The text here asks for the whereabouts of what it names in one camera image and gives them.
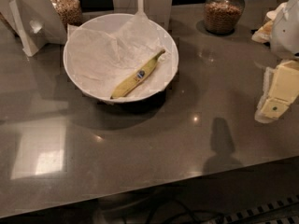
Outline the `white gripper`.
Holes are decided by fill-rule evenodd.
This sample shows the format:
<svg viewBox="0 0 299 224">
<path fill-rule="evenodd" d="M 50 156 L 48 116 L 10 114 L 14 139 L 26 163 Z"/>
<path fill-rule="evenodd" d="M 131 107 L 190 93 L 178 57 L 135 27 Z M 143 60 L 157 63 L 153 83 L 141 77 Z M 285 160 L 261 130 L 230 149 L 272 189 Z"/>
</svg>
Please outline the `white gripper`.
<svg viewBox="0 0 299 224">
<path fill-rule="evenodd" d="M 263 95 L 255 119 L 261 123 L 278 120 L 299 96 L 299 0 L 281 3 L 266 13 L 263 25 L 251 39 L 270 43 L 270 49 L 283 60 L 267 67 L 263 76 Z"/>
</svg>

